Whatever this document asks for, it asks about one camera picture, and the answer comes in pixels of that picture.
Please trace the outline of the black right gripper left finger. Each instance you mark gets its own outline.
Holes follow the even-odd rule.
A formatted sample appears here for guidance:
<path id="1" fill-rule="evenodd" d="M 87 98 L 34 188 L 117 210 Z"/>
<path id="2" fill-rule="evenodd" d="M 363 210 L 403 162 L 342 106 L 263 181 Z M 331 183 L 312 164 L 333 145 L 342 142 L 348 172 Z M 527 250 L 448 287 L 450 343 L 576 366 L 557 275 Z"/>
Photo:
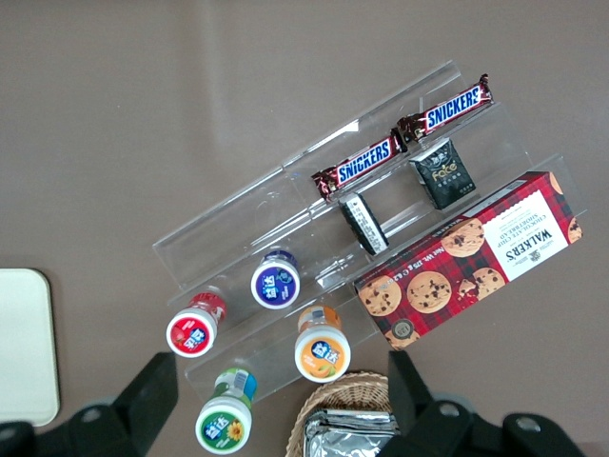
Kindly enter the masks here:
<path id="1" fill-rule="evenodd" d="M 69 421 L 75 456 L 145 456 L 178 400 L 176 358 L 152 357 L 108 405 L 86 407 Z"/>

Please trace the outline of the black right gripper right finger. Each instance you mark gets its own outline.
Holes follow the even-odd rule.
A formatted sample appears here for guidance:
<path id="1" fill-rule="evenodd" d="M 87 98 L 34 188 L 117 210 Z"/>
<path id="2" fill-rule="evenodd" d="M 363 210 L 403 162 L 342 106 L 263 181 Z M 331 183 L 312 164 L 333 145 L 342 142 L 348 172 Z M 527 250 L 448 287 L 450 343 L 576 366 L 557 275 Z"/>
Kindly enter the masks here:
<path id="1" fill-rule="evenodd" d="M 455 400 L 436 400 L 404 351 L 388 353 L 388 398 L 400 434 L 385 456 L 502 456 L 501 430 Z"/>

